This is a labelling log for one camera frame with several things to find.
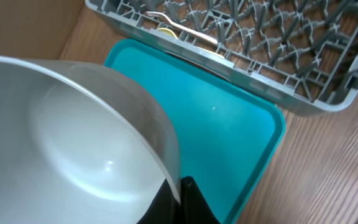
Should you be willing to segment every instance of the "teal tray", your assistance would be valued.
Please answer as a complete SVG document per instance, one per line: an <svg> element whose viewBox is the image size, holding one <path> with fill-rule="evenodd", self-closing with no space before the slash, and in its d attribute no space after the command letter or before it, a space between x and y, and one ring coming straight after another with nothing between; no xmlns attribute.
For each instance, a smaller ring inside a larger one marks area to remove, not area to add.
<svg viewBox="0 0 358 224"><path fill-rule="evenodd" d="M143 86L175 128L181 175L192 176L221 223L232 223L259 181L285 123L273 104L132 39L105 66Z"/></svg>

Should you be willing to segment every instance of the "black object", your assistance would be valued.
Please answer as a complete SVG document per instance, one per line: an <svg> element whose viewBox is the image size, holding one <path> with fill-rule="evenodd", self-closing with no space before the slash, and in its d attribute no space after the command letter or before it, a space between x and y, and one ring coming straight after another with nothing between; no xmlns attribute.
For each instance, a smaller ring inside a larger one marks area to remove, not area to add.
<svg viewBox="0 0 358 224"><path fill-rule="evenodd" d="M219 223L209 209L194 178L182 178L181 201L182 206L179 206L173 198L167 180L164 180L152 204L138 224Z"/></svg>

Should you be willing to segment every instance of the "wood grain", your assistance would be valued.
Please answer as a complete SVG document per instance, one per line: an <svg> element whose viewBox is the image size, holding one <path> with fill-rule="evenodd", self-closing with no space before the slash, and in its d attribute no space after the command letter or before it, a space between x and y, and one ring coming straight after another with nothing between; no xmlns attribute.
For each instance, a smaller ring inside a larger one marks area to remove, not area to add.
<svg viewBox="0 0 358 224"><path fill-rule="evenodd" d="M0 1L0 55L58 59L84 0Z"/></svg>
<svg viewBox="0 0 358 224"><path fill-rule="evenodd" d="M61 55L103 63L122 36L84 8ZM345 111L301 118L286 135L238 223L358 222L358 97Z"/></svg>

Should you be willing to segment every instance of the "wooden table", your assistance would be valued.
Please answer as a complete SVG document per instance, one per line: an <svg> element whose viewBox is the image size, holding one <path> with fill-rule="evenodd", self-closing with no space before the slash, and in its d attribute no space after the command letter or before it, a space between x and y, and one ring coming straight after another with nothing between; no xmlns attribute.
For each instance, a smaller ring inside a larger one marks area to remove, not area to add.
<svg viewBox="0 0 358 224"><path fill-rule="evenodd" d="M122 38L84 7L60 58L103 63ZM237 222L358 222L358 97L340 113L283 114L285 137Z"/></svg>

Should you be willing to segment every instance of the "gray dish rack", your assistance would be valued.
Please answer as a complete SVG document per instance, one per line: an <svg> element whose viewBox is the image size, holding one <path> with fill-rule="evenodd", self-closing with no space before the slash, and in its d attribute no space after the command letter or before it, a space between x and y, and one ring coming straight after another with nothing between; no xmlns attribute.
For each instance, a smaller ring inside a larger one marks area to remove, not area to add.
<svg viewBox="0 0 358 224"><path fill-rule="evenodd" d="M114 30L301 116L343 110L358 93L358 0L86 0L86 5ZM219 44L175 30L145 11L163 12ZM158 28L171 29L178 39Z"/></svg>

